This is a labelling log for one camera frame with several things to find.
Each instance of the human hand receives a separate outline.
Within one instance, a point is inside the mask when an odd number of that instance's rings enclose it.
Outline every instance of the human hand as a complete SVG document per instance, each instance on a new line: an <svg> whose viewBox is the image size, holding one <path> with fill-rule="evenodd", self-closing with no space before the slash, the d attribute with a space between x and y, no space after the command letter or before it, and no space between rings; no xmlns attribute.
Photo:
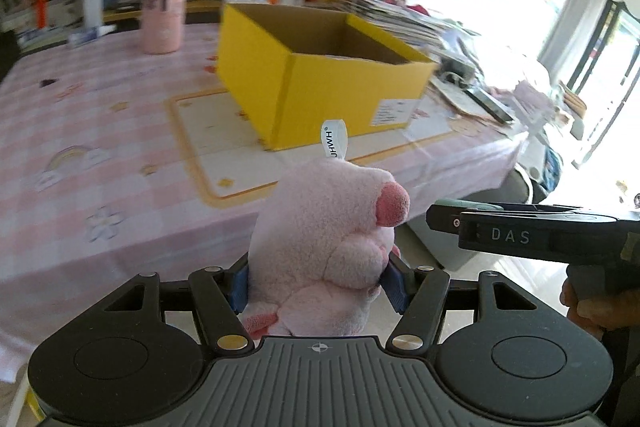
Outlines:
<svg viewBox="0 0 640 427"><path fill-rule="evenodd" d="M640 326L640 289L578 301L567 279L562 284L560 302L569 308L566 317L598 340L605 330Z"/></svg>

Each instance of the yellow cardboard box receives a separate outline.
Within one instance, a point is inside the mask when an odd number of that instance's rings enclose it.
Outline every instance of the yellow cardboard box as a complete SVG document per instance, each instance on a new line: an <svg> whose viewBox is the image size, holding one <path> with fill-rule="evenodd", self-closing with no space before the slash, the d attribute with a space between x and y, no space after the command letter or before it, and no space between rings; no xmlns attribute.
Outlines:
<svg viewBox="0 0 640 427"><path fill-rule="evenodd" d="M407 126L436 64L352 14L227 4L218 75L268 149L319 142L324 120L350 136Z"/></svg>

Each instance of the pink checkered tablecloth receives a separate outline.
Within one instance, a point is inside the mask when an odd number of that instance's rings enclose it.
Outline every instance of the pink checkered tablecloth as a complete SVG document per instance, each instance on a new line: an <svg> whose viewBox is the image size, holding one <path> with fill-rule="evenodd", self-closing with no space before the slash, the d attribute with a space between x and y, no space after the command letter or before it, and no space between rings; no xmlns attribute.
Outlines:
<svg viewBox="0 0 640 427"><path fill-rule="evenodd" d="M205 71L216 39L215 25L190 25L180 51L151 56L138 32L105 36L22 58L0 85L0 380L136 273L184 279L248 249L261 201L203 203L164 108L220 85ZM404 185L413 217L499 186L523 139L487 127L374 166Z"/></svg>

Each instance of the flower pattern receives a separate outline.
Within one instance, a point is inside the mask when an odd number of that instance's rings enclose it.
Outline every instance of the flower pattern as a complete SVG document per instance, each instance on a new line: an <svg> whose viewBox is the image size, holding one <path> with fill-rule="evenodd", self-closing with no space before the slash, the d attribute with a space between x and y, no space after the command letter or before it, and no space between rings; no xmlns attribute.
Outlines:
<svg viewBox="0 0 640 427"><path fill-rule="evenodd" d="M105 149L91 149L90 151L87 151L82 158L82 168L90 169L91 167L98 165L98 163L107 161L109 158L111 158L111 155Z"/></svg>
<svg viewBox="0 0 640 427"><path fill-rule="evenodd" d="M112 239L118 235L118 227L124 221L124 216L116 212L112 214L110 210L103 206L99 208L93 216L87 217L88 238L94 242L98 238Z"/></svg>

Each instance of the pink cylinder container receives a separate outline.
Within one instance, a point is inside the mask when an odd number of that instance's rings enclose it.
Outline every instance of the pink cylinder container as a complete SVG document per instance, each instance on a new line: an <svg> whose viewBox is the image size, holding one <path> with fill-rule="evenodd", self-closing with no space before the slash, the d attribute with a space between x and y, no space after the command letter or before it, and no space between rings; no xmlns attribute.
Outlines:
<svg viewBox="0 0 640 427"><path fill-rule="evenodd" d="M186 0L142 0L142 49L171 53L182 45Z"/></svg>

